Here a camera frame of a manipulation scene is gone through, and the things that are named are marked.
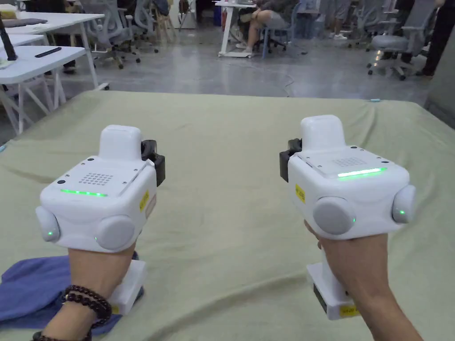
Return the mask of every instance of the beaded bracelet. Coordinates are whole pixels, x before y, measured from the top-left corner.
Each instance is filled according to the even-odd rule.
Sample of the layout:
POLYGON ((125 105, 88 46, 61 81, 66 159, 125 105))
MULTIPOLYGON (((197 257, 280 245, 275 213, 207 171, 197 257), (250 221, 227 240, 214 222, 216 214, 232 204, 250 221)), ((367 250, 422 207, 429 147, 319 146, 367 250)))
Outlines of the beaded bracelet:
POLYGON ((61 298, 62 302, 75 302, 80 303, 83 306, 87 306, 92 309, 95 313, 99 321, 95 322, 91 327, 97 328, 104 325, 112 316, 112 307, 106 301, 104 297, 95 293, 94 291, 84 288, 83 286, 69 286, 65 290, 64 296, 61 298), (96 301, 92 301, 88 297, 84 297, 82 295, 76 295, 72 291, 80 292, 84 295, 88 295, 89 297, 93 297, 96 301))
MULTIPOLYGON (((58 339, 53 339, 51 337, 47 337, 42 335, 41 331, 36 332, 33 334, 32 341, 64 341, 64 340, 58 340, 58 339)), ((84 337, 82 341, 91 341, 91 331, 88 332, 87 336, 84 337)))

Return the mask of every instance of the dark bead bracelet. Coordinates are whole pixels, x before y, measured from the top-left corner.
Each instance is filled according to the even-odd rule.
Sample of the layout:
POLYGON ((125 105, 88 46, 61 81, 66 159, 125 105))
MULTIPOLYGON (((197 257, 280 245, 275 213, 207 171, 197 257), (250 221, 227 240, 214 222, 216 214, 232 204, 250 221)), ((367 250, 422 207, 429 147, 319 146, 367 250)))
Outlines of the dark bead bracelet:
POLYGON ((88 297, 83 297, 80 294, 75 294, 71 291, 76 292, 85 292, 89 289, 86 289, 81 286, 70 286, 65 290, 65 295, 61 298, 62 302, 75 302, 82 304, 83 306, 87 306, 92 309, 95 313, 97 318, 99 319, 97 322, 91 325, 92 329, 100 327, 104 325, 112 316, 112 307, 111 305, 100 295, 96 294, 97 297, 100 297, 99 301, 92 301, 88 297))
MULTIPOLYGON (((66 341, 66 340, 53 339, 51 337, 42 335, 42 332, 38 331, 35 334, 33 334, 33 338, 31 341, 66 341)), ((82 341, 91 341, 91 331, 88 332, 87 336, 82 341)))

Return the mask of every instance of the concrete floor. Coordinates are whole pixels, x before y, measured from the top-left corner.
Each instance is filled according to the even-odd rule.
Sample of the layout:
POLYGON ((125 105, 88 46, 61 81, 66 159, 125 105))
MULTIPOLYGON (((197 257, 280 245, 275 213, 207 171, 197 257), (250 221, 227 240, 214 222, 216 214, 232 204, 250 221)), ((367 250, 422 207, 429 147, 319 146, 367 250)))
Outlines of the concrete floor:
MULTIPOLYGON (((373 55, 360 49, 334 46, 329 40, 300 42, 307 55, 292 56, 280 48, 264 60, 218 58, 221 30, 207 27, 184 30, 178 41, 159 46, 159 53, 146 47, 142 62, 134 59, 119 70, 115 63, 98 65, 100 82, 110 82, 111 90, 221 94, 276 97, 380 98, 406 100, 422 105, 429 81, 396 75, 367 75, 366 64, 373 55)), ((414 59, 423 65, 424 57, 414 59)), ((92 88, 84 59, 78 61, 76 75, 64 76, 68 97, 92 88)), ((36 120, 42 114, 30 108, 36 120)), ((0 143, 14 137, 9 121, 0 113, 0 143)))

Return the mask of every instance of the white plastic casing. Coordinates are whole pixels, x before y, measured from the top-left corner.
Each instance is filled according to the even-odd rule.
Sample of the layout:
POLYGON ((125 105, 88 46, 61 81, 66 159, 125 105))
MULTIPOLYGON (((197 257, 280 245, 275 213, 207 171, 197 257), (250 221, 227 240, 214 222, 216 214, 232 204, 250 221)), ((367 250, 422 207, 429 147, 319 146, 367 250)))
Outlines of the white plastic casing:
MULTIPOLYGON (((99 155, 43 189, 36 213, 46 241, 97 252, 119 252, 136 241, 157 193, 155 166, 142 161, 141 139, 137 128, 108 126, 101 133, 99 155)), ((145 275, 145 263, 132 261, 123 281, 127 292, 118 288, 109 300, 120 313, 131 308, 145 275)))
MULTIPOLYGON (((353 239, 396 231, 412 219, 415 187, 405 168, 346 146, 336 116, 305 118, 301 129, 302 151, 289 159, 288 188, 314 232, 328 239, 353 239)), ((329 319, 358 313, 325 256, 322 263, 309 265, 308 273, 329 319)))

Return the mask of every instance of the yellow label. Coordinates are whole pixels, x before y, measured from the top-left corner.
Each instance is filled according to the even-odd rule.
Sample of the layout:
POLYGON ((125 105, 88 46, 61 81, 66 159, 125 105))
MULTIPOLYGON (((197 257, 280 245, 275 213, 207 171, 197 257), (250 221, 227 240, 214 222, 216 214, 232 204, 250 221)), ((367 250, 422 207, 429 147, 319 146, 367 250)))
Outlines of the yellow label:
POLYGON ((147 190, 147 192, 145 192, 144 196, 142 197, 141 202, 139 203, 139 209, 141 210, 141 212, 145 208, 145 205, 149 198, 150 198, 150 195, 148 194, 148 190, 147 190))
POLYGON ((305 191, 299 187, 299 185, 295 184, 295 195, 305 203, 305 191))
POLYGON ((360 315, 360 312, 357 310, 356 306, 340 307, 340 317, 353 317, 357 315, 360 315))

